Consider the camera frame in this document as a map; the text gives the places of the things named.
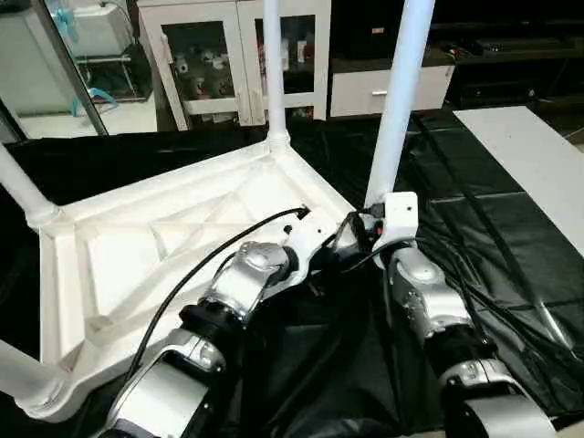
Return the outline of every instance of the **glass cabinet door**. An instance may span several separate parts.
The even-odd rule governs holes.
[[[141,13],[179,129],[250,124],[235,4],[143,7]]]
[[[261,1],[237,4],[254,124],[265,123],[267,108],[264,22]],[[295,117],[326,118],[330,2],[282,0],[281,54],[284,103]]]

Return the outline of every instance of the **metal rod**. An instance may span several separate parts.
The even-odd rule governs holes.
[[[406,0],[403,6],[400,33],[391,64],[390,85],[365,196],[366,207],[380,202],[385,193],[393,190],[418,88],[433,8],[434,0]]]
[[[57,217],[57,206],[38,190],[1,141],[0,184],[23,209],[26,220],[31,226],[42,225]]]
[[[282,71],[282,32],[280,28],[278,0],[264,1],[264,49],[266,54],[267,117],[269,132],[267,138],[275,145],[287,143],[284,110],[284,73]]]
[[[0,392],[13,397],[22,408],[34,408],[50,402],[68,375],[0,340]]]
[[[73,87],[75,94],[77,94],[81,105],[83,105],[83,108],[85,109],[91,124],[95,128],[96,133],[98,135],[108,135],[108,130],[103,124],[103,120],[99,116],[98,111],[91,101],[91,97],[89,96],[85,86],[85,82],[83,82],[83,79],[79,75],[73,58],[69,54],[67,46],[65,46],[61,35],[58,33],[57,26],[55,25],[55,22],[53,22],[53,18],[51,17],[45,2],[43,0],[32,0],[32,6],[36,12],[36,15],[38,16],[41,26],[47,33],[48,41],[55,49],[55,53],[57,53],[61,67],[65,70],[65,74],[67,75],[67,78]]]

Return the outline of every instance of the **white pole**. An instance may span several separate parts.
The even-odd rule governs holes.
[[[0,340],[0,391],[13,397],[29,415],[49,407],[67,382],[63,370],[43,365]]]
[[[365,206],[393,190],[432,21],[434,0],[406,0],[381,116]]]
[[[57,216],[57,206],[37,189],[1,141],[0,183],[25,211],[26,220],[30,226],[40,226]]]
[[[282,32],[278,0],[264,0],[264,53],[266,56],[267,115],[269,132],[267,139],[275,146],[288,144],[284,112],[284,76],[282,71]]]

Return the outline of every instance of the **black fabric cover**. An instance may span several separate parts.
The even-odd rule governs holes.
[[[428,242],[440,238],[451,254],[435,246],[427,253],[449,275],[452,257],[463,261],[478,319],[546,413],[582,414],[582,258],[452,114],[427,115],[423,124],[436,144],[412,125],[397,190],[418,193],[420,235]],[[292,126],[290,133],[297,151],[360,206],[378,125],[313,122]],[[69,203],[261,136],[240,131],[43,140],[11,152],[47,197]],[[0,205],[0,338],[37,356],[37,236],[4,192]],[[265,303],[247,331],[243,378],[218,436],[389,437],[440,428],[435,377],[390,294],[383,273],[365,266],[347,276],[315,278]],[[568,335],[571,352],[549,339],[534,297]],[[0,434],[89,436],[119,387],[116,380],[94,391],[61,424],[33,422],[0,396]]]

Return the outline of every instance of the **floor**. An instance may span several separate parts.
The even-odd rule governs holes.
[[[143,102],[122,102],[116,108],[103,105],[98,108],[98,111],[110,135],[157,130],[153,93],[148,100]],[[23,117],[20,118],[20,122],[30,139],[96,135],[86,115],[73,117],[70,114],[59,114]]]

